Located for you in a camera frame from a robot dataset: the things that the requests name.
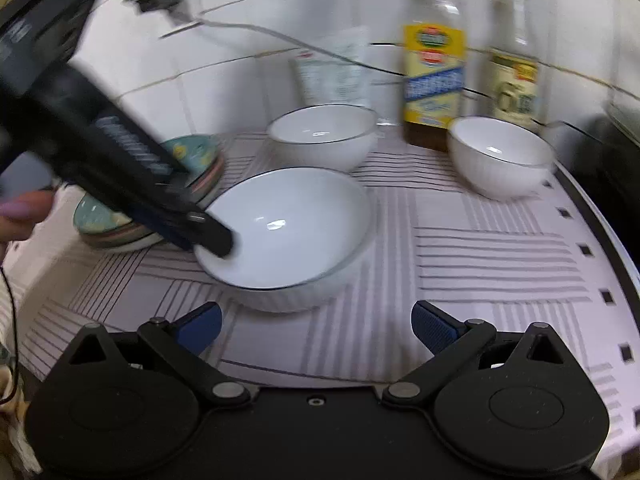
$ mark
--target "human hand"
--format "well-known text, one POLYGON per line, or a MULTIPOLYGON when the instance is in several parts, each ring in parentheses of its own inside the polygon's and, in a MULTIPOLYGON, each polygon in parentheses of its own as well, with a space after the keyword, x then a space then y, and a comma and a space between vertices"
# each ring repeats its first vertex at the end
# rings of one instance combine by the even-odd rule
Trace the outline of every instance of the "human hand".
POLYGON ((0 204, 0 244, 29 238, 51 212, 54 195, 53 191, 31 191, 0 204))

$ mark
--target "blue gripper pad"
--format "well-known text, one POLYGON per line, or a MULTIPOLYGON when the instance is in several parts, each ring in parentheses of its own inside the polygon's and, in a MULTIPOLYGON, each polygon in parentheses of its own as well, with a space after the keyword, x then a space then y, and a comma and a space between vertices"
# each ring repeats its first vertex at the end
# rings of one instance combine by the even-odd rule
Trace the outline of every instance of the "blue gripper pad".
POLYGON ((222 330, 222 310, 217 303, 209 301, 180 318, 174 326, 176 342, 192 354, 200 355, 222 330))
POLYGON ((442 352, 464 332, 465 325, 426 301, 418 301, 411 310, 411 328, 415 336, 434 355, 442 352))

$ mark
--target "large white bowl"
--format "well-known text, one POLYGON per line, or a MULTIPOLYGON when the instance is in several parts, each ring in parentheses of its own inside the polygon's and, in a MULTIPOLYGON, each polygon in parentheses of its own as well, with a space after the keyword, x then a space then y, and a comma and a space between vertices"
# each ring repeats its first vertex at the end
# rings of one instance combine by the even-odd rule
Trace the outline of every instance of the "large white bowl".
POLYGON ((267 133, 284 166, 348 172, 376 145, 378 115, 353 105, 311 106, 276 119, 267 133))
POLYGON ((289 168, 249 178, 207 209, 236 232, 231 256, 195 255, 239 303, 295 312, 334 298, 360 269, 375 234, 376 207, 351 177, 289 168))
POLYGON ((488 117, 453 121, 447 145, 458 173, 494 200, 528 195, 549 177, 555 160, 554 150, 536 134, 488 117))

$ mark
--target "bottle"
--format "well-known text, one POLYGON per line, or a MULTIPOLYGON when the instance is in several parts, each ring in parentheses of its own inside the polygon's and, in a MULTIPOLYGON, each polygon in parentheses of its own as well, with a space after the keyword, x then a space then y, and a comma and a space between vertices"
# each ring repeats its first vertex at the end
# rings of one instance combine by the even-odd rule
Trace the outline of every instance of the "bottle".
POLYGON ((491 49, 490 114, 533 129, 538 56, 528 0, 506 0, 491 49))
POLYGON ((413 0, 404 49, 405 139, 446 152, 447 125, 460 113, 465 59, 454 0, 413 0))

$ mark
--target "table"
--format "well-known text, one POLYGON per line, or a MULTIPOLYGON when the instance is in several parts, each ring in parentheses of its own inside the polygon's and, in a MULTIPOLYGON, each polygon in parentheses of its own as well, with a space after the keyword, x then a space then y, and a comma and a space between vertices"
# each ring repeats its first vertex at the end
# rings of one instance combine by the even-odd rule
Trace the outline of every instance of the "table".
MULTIPOLYGON (((227 136, 224 146, 221 192, 274 167, 264 133, 227 136)), ((82 191, 62 190, 50 218, 5 260, 19 302, 20 358, 44 378, 90 320, 135 330, 151 316, 174 320, 214 300, 224 327, 202 358, 225 374, 281 386, 388 383, 431 356, 410 326, 415 301, 428 300, 498 330, 550 323, 609 410, 600 457, 638 443, 638 272, 563 168, 527 199, 492 202, 466 189, 447 155, 409 146, 387 128, 353 176, 380 208, 371 257, 334 301, 288 315, 237 304, 175 246, 130 254, 86 247, 71 223, 82 191)), ((7 299, 0 291, 5 338, 7 299)))

